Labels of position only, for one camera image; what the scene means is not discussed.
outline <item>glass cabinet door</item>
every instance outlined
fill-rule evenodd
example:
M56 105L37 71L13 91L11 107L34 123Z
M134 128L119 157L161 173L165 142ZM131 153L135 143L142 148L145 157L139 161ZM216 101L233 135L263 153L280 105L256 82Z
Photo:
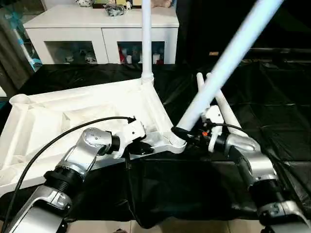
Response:
M55 64L97 64L91 41L45 41Z
M117 42L121 64L142 63L142 42ZM152 62L156 65L164 64L164 41L152 42Z
M106 64L100 28L28 28L43 64Z
M153 64L175 64L178 28L152 28ZM142 28L104 28L109 63L142 63Z

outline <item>curtain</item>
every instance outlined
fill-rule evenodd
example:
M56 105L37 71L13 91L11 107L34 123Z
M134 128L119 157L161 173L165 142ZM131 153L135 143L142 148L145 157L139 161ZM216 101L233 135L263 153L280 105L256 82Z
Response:
M5 18L6 14L6 9L0 8L0 86L7 97L11 97L29 79L33 70Z

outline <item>black tablecloth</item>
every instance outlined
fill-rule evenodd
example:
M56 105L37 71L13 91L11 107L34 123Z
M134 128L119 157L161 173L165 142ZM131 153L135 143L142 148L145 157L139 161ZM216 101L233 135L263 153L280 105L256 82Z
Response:
M210 66L200 71L206 74ZM154 67L155 89L177 124L197 92L197 70L165 65ZM27 95L139 78L135 66L45 65L20 89ZM294 175L311 188L311 66L250 63L236 69L223 92L241 125L266 150L291 165ZM0 111L2 129L10 105ZM163 219L256 218L256 208L235 165L221 154L188 146L182 154L164 152L91 172L73 200L70 220L136 219L152 227ZM311 216L311 199L293 178L280 170L292 197L302 201ZM21 190L14 214L35 187ZM0 198L4 218L12 193Z

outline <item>white cabinet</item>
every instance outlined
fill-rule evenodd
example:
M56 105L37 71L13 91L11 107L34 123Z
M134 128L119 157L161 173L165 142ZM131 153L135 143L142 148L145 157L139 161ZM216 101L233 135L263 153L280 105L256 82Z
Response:
M43 64L138 63L142 39L141 9L109 17L104 9L58 5L24 24ZM174 64L178 34L174 8L152 9L155 64Z

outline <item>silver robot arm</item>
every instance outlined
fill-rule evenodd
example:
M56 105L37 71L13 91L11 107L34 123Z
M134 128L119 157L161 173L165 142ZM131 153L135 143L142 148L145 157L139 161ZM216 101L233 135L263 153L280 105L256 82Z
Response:
M310 222L281 187L270 159L261 152L258 142L233 133L219 134L208 130L192 133L174 127L172 131L183 140L211 151L217 150L234 161L257 207L263 233L311 233Z
M106 154L120 157L133 140L144 137L144 128L139 121L129 125L117 135L97 128L84 130L77 144L69 149L55 170L44 175L46 182L34 191L5 232L66 232L67 224L63 218L72 206L71 199L95 164L96 157Z

